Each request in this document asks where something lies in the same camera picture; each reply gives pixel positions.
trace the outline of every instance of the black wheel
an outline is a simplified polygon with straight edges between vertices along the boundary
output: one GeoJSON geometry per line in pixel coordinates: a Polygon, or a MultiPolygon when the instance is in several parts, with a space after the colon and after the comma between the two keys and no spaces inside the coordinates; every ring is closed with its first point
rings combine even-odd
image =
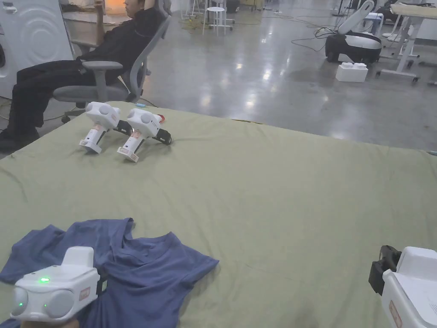
{"type": "Polygon", "coordinates": [[[335,57],[336,57],[336,56],[335,56],[335,54],[334,54],[333,52],[329,52],[329,53],[326,55],[326,60],[327,60],[329,63],[333,63],[333,62],[337,61],[337,59],[336,59],[335,57]]]}
{"type": "Polygon", "coordinates": [[[71,118],[70,117],[68,117],[68,116],[63,116],[62,118],[61,118],[61,122],[62,123],[68,123],[68,122],[70,122],[71,121],[71,118]]]}

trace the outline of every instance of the person's hand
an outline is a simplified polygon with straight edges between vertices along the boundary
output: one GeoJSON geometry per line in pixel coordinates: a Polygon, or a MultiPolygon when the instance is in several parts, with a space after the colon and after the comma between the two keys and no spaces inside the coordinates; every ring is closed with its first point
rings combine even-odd
{"type": "Polygon", "coordinates": [[[21,328],[79,328],[79,322],[75,319],[60,325],[50,325],[46,322],[23,321],[21,328]]]}

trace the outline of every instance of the office chair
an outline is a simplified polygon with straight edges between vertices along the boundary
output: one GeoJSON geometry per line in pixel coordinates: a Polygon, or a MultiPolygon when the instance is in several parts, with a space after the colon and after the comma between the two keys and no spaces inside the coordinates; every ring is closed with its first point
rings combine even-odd
{"type": "MultiPolygon", "coordinates": [[[[132,65],[132,68],[121,75],[122,81],[117,79],[113,84],[107,85],[105,80],[105,72],[122,68],[123,66],[120,63],[106,61],[84,62],[84,68],[93,71],[96,85],[61,87],[53,92],[53,97],[58,101],[75,102],[77,108],[85,108],[86,103],[91,101],[128,101],[136,103],[142,95],[142,85],[146,75],[151,74],[147,69],[147,56],[155,48],[159,39],[165,37],[170,19],[171,16],[164,19],[152,40],[132,65]]],[[[77,44],[81,51],[85,52],[96,47],[96,45],[76,40],[72,40],[71,43],[77,44]]],[[[67,123],[70,121],[69,116],[79,116],[84,112],[84,109],[65,112],[61,121],[67,123]]]]}

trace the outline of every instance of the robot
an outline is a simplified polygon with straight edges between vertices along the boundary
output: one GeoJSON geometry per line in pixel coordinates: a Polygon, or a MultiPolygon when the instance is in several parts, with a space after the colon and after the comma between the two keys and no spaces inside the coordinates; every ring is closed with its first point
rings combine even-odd
{"type": "Polygon", "coordinates": [[[128,115],[128,123],[134,129],[128,141],[123,147],[119,147],[117,153],[133,162],[138,162],[139,157],[135,154],[145,139],[151,137],[165,145],[170,145],[171,135],[161,128],[163,117],[151,112],[134,108],[128,115]]]}
{"type": "Polygon", "coordinates": [[[371,64],[379,59],[382,42],[374,35],[356,33],[351,30],[370,13],[372,0],[362,6],[338,27],[336,34],[326,38],[325,55],[328,62],[350,62],[371,64]]]}
{"type": "Polygon", "coordinates": [[[102,149],[97,145],[103,135],[113,129],[126,135],[131,135],[132,128],[120,119],[120,109],[101,102],[90,102],[85,109],[86,115],[93,120],[94,125],[79,145],[92,153],[100,154],[102,149]]]}
{"type": "Polygon", "coordinates": [[[70,247],[61,265],[26,274],[15,283],[10,317],[54,324],[73,318],[106,290],[93,260],[93,248],[70,247]]]}
{"type": "Polygon", "coordinates": [[[369,283],[381,295],[393,328],[437,327],[437,252],[406,247],[402,252],[381,247],[372,263],[369,283]]]}

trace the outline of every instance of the black pants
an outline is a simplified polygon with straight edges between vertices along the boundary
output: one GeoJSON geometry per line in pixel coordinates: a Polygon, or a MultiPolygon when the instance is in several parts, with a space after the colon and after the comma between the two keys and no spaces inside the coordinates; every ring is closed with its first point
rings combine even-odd
{"type": "Polygon", "coordinates": [[[41,127],[43,113],[53,91],[68,85],[95,85],[92,72],[84,70],[79,60],[43,63],[17,72],[12,90],[8,129],[15,135],[41,127]]]}

